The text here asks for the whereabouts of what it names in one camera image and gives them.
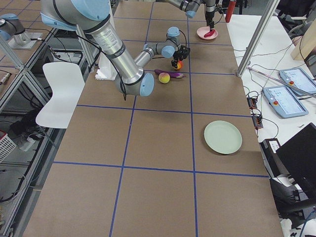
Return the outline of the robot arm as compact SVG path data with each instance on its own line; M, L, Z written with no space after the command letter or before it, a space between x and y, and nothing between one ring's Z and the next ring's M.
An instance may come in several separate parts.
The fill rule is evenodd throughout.
M206 25L210 31L214 29L213 18L217 11L216 0L167 0L166 2L185 12L188 18L194 18L199 7L204 5Z
M144 71L155 55L172 58L175 67L186 59L190 49L180 43L180 30L171 27L166 41L148 43L140 54L133 59L123 41L110 23L111 6L108 0L43 0L41 19L44 24L67 31L81 28L91 35L101 53L112 63L117 76L118 90L124 95L149 96L155 85L154 76Z

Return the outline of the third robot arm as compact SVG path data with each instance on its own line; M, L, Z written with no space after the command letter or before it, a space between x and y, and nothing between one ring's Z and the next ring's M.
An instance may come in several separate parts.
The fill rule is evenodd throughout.
M0 16L0 36L13 49L31 49L42 39L42 33L29 32L13 13Z

